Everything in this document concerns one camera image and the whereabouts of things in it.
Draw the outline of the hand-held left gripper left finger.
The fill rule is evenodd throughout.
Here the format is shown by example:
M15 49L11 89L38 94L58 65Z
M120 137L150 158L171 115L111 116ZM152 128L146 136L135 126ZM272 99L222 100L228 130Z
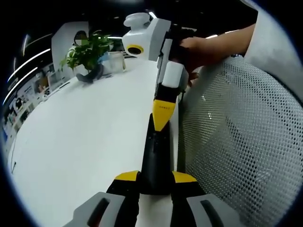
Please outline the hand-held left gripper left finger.
M134 227L139 213L139 171L119 174L106 192L76 208L66 227Z

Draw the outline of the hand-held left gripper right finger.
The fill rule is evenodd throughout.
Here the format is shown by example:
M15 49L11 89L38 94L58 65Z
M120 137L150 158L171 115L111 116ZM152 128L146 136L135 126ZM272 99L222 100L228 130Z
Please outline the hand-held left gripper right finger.
M242 227L236 210L214 194L205 194L191 175L173 171L172 227Z

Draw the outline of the person's right hand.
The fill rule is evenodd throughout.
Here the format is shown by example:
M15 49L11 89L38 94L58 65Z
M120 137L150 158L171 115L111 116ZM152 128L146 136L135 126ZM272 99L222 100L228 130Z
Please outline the person's right hand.
M219 63L228 56L234 55L234 52L226 50L216 37L211 39L189 37L182 40L180 47L184 49L182 61L189 73L187 83L189 86L192 86L192 80L198 78L198 74L194 72L195 69Z

